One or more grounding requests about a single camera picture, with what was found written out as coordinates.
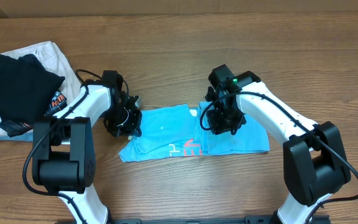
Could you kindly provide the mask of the beige folded garment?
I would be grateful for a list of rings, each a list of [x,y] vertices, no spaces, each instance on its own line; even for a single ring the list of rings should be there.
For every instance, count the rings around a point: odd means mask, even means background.
[[[2,53],[2,55],[14,59],[18,59],[19,57],[28,54],[34,55],[48,72],[52,72],[60,77],[65,77],[65,81],[62,83],[59,91],[66,97],[68,104],[79,95],[81,86],[80,81],[77,79],[67,58],[58,48],[56,43],[46,41]],[[0,136],[8,135],[6,131],[0,128]]]

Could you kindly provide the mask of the light blue t-shirt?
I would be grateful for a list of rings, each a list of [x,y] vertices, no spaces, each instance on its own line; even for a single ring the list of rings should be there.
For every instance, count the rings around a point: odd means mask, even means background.
[[[168,157],[220,156],[269,152],[266,130],[256,120],[246,116],[246,124],[235,135],[214,135],[200,128],[200,116],[208,105],[197,109],[188,105],[143,110],[140,129],[119,152],[122,162],[140,162]]]

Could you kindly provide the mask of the black folded garment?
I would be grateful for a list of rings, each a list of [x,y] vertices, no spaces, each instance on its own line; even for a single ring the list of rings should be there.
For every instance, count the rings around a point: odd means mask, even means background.
[[[0,54],[0,128],[9,137],[30,131],[52,112],[53,97],[60,95],[64,81],[32,54],[18,59]]]

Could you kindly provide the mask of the light blue bottom garment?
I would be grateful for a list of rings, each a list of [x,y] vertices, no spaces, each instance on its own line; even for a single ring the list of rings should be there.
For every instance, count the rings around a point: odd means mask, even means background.
[[[32,133],[25,133],[20,136],[0,136],[0,141],[23,141],[23,142],[32,142],[33,141],[33,134]]]

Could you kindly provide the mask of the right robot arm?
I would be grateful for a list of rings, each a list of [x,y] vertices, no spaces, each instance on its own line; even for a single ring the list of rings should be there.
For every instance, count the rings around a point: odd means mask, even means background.
[[[243,223],[330,223],[329,216],[315,212],[334,202],[332,194],[351,179],[338,128],[297,113],[250,71],[234,75],[222,65],[213,69],[208,80],[205,98],[210,104],[200,119],[208,122],[206,130],[237,135],[250,116],[283,147],[287,199],[273,214],[248,215]]]

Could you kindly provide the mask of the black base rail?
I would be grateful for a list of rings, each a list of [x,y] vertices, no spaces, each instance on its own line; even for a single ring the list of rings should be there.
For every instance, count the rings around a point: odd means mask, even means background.
[[[111,220],[113,224],[274,224],[280,223],[275,215],[248,215],[244,218],[202,218],[174,220],[141,220],[139,218]]]

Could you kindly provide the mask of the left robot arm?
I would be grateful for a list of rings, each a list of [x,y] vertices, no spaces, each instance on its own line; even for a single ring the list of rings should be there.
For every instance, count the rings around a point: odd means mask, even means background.
[[[33,148],[22,171],[33,193],[58,197],[75,223],[113,223],[93,185],[96,156],[92,127],[99,118],[114,137],[139,137],[139,97],[115,70],[82,80],[80,94],[62,111],[34,124]]]

